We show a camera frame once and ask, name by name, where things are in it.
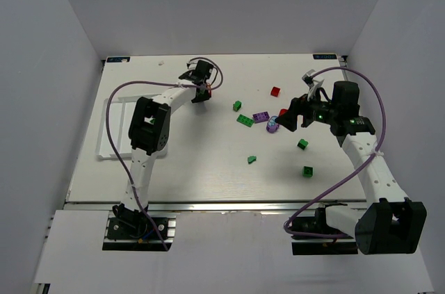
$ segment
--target green lego brick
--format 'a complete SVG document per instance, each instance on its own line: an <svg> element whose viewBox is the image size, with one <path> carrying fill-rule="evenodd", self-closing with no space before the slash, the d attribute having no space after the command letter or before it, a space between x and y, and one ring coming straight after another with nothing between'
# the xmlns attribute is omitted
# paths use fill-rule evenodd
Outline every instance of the green lego brick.
<svg viewBox="0 0 445 294"><path fill-rule="evenodd" d="M252 125L253 125L253 119L250 119L250 118L246 117L245 115L239 115L238 119L236 121L240 122L243 125L246 125L247 127L252 127Z"/></svg>
<svg viewBox="0 0 445 294"><path fill-rule="evenodd" d="M249 156L249 157L248 157L248 163L249 163L249 164L254 163L256 160L257 160L257 157L256 157L256 156Z"/></svg>
<svg viewBox="0 0 445 294"><path fill-rule="evenodd" d="M240 101L236 101L234 103L234 111L238 111L241 108L241 102Z"/></svg>
<svg viewBox="0 0 445 294"><path fill-rule="evenodd" d="M303 176L311 178L314 175L313 167L303 167Z"/></svg>
<svg viewBox="0 0 445 294"><path fill-rule="evenodd" d="M305 150L308 144L309 143L305 139L301 139L300 141L298 141L297 147Z"/></svg>

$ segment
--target white table surface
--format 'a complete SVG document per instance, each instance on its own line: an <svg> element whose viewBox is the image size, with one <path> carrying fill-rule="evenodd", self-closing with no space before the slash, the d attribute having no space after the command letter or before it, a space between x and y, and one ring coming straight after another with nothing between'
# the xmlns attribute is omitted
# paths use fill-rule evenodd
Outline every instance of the white table surface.
<svg viewBox="0 0 445 294"><path fill-rule="evenodd" d="M128 63L105 64L67 201L120 201L127 184L124 170L117 161L99 161L95 156L104 101L114 88L130 80L175 82L192 57L141 56L131 57ZM239 114L251 117L268 111L270 116L277 115L281 108L289 107L292 98L307 92L301 80L305 72L338 66L337 60L313 60L311 54L208 57L219 64L225 82L210 101L187 103L172 116L168 155L155 163L150 201L308 200L353 171L327 125L313 123L295 133L281 127L270 134L266 123L248 128L236 121ZM330 96L333 83L342 80L343 74L333 71L324 77ZM278 98L270 95L273 86L281 88ZM164 89L131 85L117 97L156 94ZM239 112L232 110L236 100L243 103ZM309 141L305 151L296 147L301 138ZM251 155L257 161L248 165ZM302 176L304 165L314 167L311 179ZM364 193L355 178L327 199L364 199Z"/></svg>

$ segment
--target red lego brick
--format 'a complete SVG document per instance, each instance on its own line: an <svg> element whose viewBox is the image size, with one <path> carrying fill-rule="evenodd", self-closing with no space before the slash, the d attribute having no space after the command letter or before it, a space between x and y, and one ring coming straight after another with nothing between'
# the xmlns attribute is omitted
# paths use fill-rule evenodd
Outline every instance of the red lego brick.
<svg viewBox="0 0 445 294"><path fill-rule="evenodd" d="M272 96L275 96L275 97L278 97L278 94L280 93L280 89L279 88L277 88L277 87L273 87L272 88L272 91L270 92L270 94L272 95Z"/></svg>

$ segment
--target white wall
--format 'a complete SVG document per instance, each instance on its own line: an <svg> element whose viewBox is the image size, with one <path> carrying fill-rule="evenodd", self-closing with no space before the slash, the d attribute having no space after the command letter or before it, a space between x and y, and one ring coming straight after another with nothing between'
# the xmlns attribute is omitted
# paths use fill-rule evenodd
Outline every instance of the white wall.
<svg viewBox="0 0 445 294"><path fill-rule="evenodd" d="M107 55L348 54L377 0L70 0Z"/></svg>
<svg viewBox="0 0 445 294"><path fill-rule="evenodd" d="M0 291L28 293L101 65L67 0L0 0Z"/></svg>
<svg viewBox="0 0 445 294"><path fill-rule="evenodd" d="M385 157L400 185L428 210L421 250L437 293L445 293L445 0L379 0L350 54L387 109ZM380 127L371 91L364 113Z"/></svg>

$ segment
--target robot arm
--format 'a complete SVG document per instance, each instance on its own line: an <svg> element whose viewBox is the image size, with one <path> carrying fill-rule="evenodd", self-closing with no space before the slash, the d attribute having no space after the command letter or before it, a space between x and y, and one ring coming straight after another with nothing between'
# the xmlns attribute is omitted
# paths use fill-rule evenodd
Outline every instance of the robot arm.
<svg viewBox="0 0 445 294"><path fill-rule="evenodd" d="M122 201L113 207L116 218L128 232L137 235L145 230L147 218L140 212L134 190L143 208L148 206L148 188L155 160L167 151L170 134L170 116L188 101L197 103L211 98L207 80L213 65L199 60L192 70L179 77L181 87L169 88L152 98L141 97L136 102L129 128L131 140L130 173L133 184L128 180Z"/></svg>
<svg viewBox="0 0 445 294"><path fill-rule="evenodd" d="M292 99L289 110L275 121L290 131L297 129L298 115L303 116L302 127L313 121L329 124L331 133L357 169L374 152L377 141L369 119L359 116L358 85L336 82L332 99L321 101L321 80L312 82L308 75L303 80L312 90L311 98L303 95ZM328 204L316 211L317 227L338 229L355 238L364 254L414 253L426 218L423 204L408 198L380 155L358 177L366 196L366 212L344 204Z"/></svg>

